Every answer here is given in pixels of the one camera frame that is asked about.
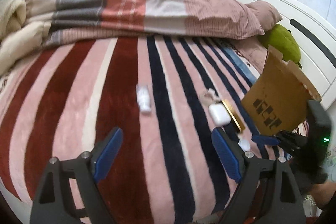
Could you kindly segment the person's right hand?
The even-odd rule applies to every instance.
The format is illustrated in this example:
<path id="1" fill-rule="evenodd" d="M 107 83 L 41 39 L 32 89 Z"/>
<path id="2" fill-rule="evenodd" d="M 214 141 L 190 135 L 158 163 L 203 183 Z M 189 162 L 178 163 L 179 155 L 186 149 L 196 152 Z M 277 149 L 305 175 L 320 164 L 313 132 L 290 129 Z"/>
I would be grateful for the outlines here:
<path id="1" fill-rule="evenodd" d="M 322 210 L 330 202 L 335 191 L 336 183 L 326 181 L 324 184 L 314 184 L 309 191 L 309 194 L 315 200 L 316 206 Z"/>

